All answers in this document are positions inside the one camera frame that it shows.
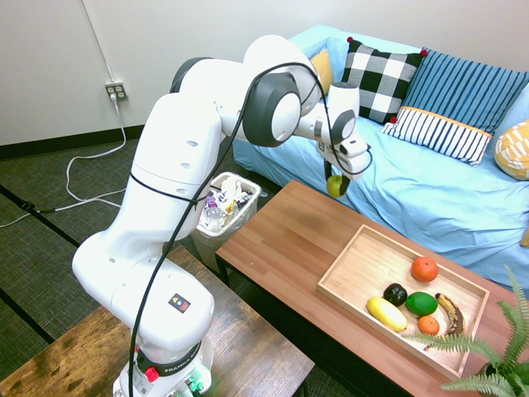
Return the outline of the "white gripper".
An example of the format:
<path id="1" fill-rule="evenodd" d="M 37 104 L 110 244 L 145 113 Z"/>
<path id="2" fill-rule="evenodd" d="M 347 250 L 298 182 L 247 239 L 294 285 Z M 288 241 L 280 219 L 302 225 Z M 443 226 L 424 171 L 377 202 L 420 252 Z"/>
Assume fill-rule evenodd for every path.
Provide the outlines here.
<path id="1" fill-rule="evenodd" d="M 370 146 L 362 138 L 348 138 L 334 146 L 320 143 L 325 178 L 331 177 L 332 167 L 342 174 L 340 195 L 345 195 L 350 181 L 359 179 L 369 167 L 371 161 L 369 149 Z"/>

